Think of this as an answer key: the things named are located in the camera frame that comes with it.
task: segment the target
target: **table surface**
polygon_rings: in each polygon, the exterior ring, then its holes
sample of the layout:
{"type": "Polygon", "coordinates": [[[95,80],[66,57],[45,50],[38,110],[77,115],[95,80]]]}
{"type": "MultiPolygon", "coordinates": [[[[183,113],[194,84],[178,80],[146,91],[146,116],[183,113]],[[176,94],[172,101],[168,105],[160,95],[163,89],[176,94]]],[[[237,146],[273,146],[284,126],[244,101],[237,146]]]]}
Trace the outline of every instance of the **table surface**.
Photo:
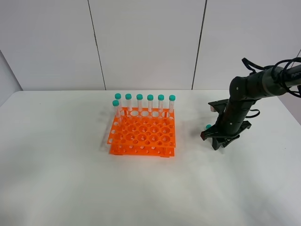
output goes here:
{"type": "Polygon", "coordinates": [[[127,92],[176,95],[175,157],[108,154],[116,91],[23,91],[0,107],[1,226],[301,224],[301,126],[277,97],[214,151],[200,133],[228,91],[127,92]]]}

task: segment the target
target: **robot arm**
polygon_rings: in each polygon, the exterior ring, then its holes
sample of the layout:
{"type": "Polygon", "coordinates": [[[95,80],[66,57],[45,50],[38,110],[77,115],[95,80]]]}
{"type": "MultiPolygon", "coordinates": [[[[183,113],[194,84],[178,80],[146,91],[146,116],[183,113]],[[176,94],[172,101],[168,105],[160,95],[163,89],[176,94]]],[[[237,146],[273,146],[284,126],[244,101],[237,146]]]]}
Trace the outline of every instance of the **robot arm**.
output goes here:
{"type": "Polygon", "coordinates": [[[221,145],[226,147],[230,142],[239,138],[239,134],[245,129],[249,129],[251,124],[244,121],[250,108],[261,98],[280,96],[286,92],[301,97],[289,88],[298,86],[301,90],[301,65],[287,69],[292,62],[301,62],[301,58],[283,60],[274,66],[260,67],[247,59],[243,59],[246,67],[252,70],[247,77],[235,77],[230,84],[230,98],[209,103],[215,111],[219,113],[215,125],[203,131],[203,140],[211,137],[212,147],[217,150],[221,145]],[[281,63],[287,63],[284,68],[279,67],[281,63]],[[262,71],[256,73],[250,66],[262,71]]]}

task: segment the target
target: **test tube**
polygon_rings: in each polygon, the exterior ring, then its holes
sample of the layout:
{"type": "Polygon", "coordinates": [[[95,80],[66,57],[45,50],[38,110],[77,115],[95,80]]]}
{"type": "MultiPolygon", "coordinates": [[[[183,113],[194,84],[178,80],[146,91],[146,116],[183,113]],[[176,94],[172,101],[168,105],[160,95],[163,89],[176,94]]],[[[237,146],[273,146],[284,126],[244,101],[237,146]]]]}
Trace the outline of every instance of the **test tube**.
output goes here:
{"type": "Polygon", "coordinates": [[[174,112],[174,101],[175,101],[175,95],[169,96],[169,113],[174,112]]]}
{"type": "Polygon", "coordinates": [[[142,94],[138,94],[137,95],[137,103],[138,103],[138,111],[139,112],[142,112],[142,99],[143,99],[142,94]]]}
{"type": "Polygon", "coordinates": [[[119,109],[119,101],[118,100],[113,100],[113,106],[115,108],[115,115],[118,119],[118,123],[121,122],[121,116],[120,116],[120,109],[119,109]]]}
{"type": "Polygon", "coordinates": [[[164,100],[164,95],[159,95],[158,96],[158,100],[159,100],[159,107],[158,107],[158,111],[159,112],[163,112],[163,100],[164,100]]]}
{"type": "Polygon", "coordinates": [[[149,94],[149,95],[147,96],[147,100],[148,100],[148,102],[149,102],[149,109],[148,109],[149,113],[152,112],[152,101],[153,101],[153,99],[154,99],[154,96],[153,96],[153,95],[149,94]]]}
{"type": "Polygon", "coordinates": [[[126,100],[127,100],[127,110],[131,112],[132,109],[132,95],[130,93],[126,94],[126,100]]]}
{"type": "Polygon", "coordinates": [[[115,94],[115,99],[118,100],[118,102],[119,102],[119,110],[122,111],[121,94],[120,93],[116,93],[115,94]]]}

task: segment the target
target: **orange test tube rack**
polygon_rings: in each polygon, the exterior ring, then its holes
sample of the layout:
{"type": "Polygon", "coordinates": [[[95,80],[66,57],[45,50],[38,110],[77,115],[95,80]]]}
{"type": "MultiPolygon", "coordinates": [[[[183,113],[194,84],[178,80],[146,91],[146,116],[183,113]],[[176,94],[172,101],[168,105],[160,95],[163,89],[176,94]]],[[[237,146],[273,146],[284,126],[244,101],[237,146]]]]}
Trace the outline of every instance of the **orange test tube rack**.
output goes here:
{"type": "Polygon", "coordinates": [[[153,108],[150,117],[148,108],[138,112],[138,108],[133,107],[129,112],[127,107],[123,107],[120,113],[121,122],[114,117],[107,141],[111,145],[110,154],[174,156],[174,111],[169,113],[168,109],[163,109],[159,113],[157,108],[153,108]]]}

